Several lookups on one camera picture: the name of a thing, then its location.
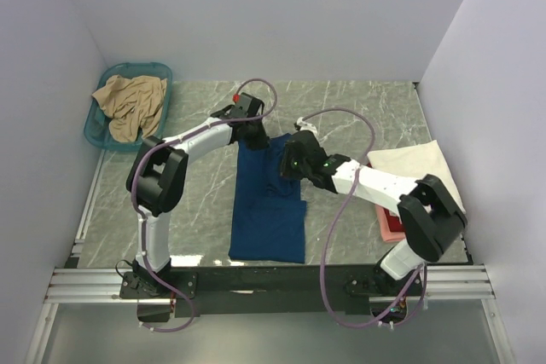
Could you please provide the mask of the blue t-shirt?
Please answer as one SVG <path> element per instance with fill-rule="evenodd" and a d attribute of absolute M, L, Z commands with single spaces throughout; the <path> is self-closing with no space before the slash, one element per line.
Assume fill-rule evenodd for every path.
<path fill-rule="evenodd" d="M 274 137 L 253 151 L 238 148 L 229 258 L 239 261 L 305 261 L 305 215 L 300 181 L 280 174 L 284 144 Z"/>

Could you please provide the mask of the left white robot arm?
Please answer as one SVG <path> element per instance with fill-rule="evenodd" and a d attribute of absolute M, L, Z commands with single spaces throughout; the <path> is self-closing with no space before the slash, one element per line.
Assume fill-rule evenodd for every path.
<path fill-rule="evenodd" d="M 183 196 L 187 169 L 197 159 L 235 142 L 245 142 L 253 149 L 267 147 L 263 116 L 263 101 L 237 93 L 232 104 L 194 128 L 166 139 L 151 136 L 142 141 L 126 181 L 138 220 L 130 286 L 142 288 L 153 298 L 168 292 L 170 216 Z"/>

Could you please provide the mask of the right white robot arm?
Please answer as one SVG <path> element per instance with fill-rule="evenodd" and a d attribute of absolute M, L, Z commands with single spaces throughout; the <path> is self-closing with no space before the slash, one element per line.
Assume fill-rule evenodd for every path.
<path fill-rule="evenodd" d="M 437 176 L 396 176 L 342 154 L 328 155 L 309 130 L 300 130 L 285 142 L 280 173 L 288 179 L 307 179 L 334 194 L 367 200 L 399 217 L 405 238 L 375 265 L 375 287 L 386 295 L 396 293 L 423 263 L 436 263 L 468 224 Z"/>

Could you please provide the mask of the folded white t-shirt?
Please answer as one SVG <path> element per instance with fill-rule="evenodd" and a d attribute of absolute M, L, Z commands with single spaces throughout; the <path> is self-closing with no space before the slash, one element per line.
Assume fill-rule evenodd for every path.
<path fill-rule="evenodd" d="M 466 213 L 450 168 L 436 140 L 411 147 L 371 151 L 368 159 L 374 169 L 393 175 L 414 179 L 422 179 L 427 174 L 437 176 L 462 212 Z"/>

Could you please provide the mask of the folded red t-shirt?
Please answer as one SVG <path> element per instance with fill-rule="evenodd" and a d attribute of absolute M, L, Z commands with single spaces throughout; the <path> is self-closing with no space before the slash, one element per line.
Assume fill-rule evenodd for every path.
<path fill-rule="evenodd" d="M 388 209 L 385 209 L 384 212 L 386 216 L 386 225 L 388 230 L 393 233 L 404 233 L 404 226 L 401 223 L 399 216 L 392 213 Z"/>

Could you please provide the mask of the folded pink t-shirt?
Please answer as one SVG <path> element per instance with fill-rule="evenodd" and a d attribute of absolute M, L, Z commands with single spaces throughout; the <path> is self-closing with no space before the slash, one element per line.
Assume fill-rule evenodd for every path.
<path fill-rule="evenodd" d="M 466 227 L 466 217 L 458 210 L 442 206 L 400 203 L 398 215 L 376 206 L 380 235 L 385 242 L 406 239 L 412 245 L 446 247 Z"/>

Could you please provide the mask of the beige t-shirt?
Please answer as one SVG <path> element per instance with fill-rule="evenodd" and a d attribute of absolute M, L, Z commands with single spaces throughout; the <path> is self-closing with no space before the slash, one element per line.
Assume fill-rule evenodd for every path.
<path fill-rule="evenodd" d="M 166 90 L 166 78 L 113 75 L 92 97 L 110 119 L 108 128 L 112 138 L 130 143 L 137 141 L 139 133 L 148 137 L 158 131 Z"/>

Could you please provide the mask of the black base beam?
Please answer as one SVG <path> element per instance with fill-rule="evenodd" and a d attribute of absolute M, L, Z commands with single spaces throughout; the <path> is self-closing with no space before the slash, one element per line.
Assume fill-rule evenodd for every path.
<path fill-rule="evenodd" d="M 166 322 L 191 315 L 308 313 L 325 309 L 368 315 L 401 290 L 416 297 L 420 278 L 394 280 L 372 264 L 329 265 L 325 281 L 317 266 L 168 268 L 156 281 L 145 269 L 124 273 L 119 296 L 138 303 L 140 319 Z"/>

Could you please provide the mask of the teal plastic basket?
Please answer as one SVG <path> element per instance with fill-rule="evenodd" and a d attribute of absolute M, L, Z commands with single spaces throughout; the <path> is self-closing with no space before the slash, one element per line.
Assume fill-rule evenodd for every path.
<path fill-rule="evenodd" d="M 160 120 L 160 127 L 153 136 L 160 137 L 166 123 L 167 110 L 169 107 L 172 91 L 172 71 L 165 64 L 158 62 L 150 63 L 121 63 L 108 68 L 99 80 L 97 90 L 104 86 L 107 80 L 113 75 L 120 75 L 124 78 L 137 76 L 154 76 L 167 79 L 166 101 L 163 107 L 163 114 Z M 117 152 L 135 152 L 142 144 L 142 133 L 139 133 L 136 142 L 121 143 L 112 138 L 109 131 L 110 119 L 99 108 L 98 103 L 92 97 L 90 110 L 84 125 L 84 136 L 89 143 L 101 149 Z"/>

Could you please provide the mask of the aluminium frame rail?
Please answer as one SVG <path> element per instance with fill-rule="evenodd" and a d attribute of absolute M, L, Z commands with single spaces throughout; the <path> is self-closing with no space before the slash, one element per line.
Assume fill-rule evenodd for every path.
<path fill-rule="evenodd" d="M 137 248 L 136 214 L 125 191 L 130 158 L 104 153 L 81 217 L 73 253 L 52 274 L 45 300 L 52 304 L 116 303 L 121 279 L 115 260 Z M 189 167 L 181 203 L 171 214 L 170 251 L 177 267 L 239 267 L 229 259 L 236 152 L 212 153 Z M 366 201 L 345 202 L 340 196 L 302 185 L 307 202 L 305 263 L 317 266 L 365 264 L 390 249 L 380 236 L 375 208 Z M 478 303 L 491 358 L 512 363 L 515 355 L 485 266 L 477 263 L 465 240 L 457 240 L 437 266 L 428 270 L 428 302 Z"/>

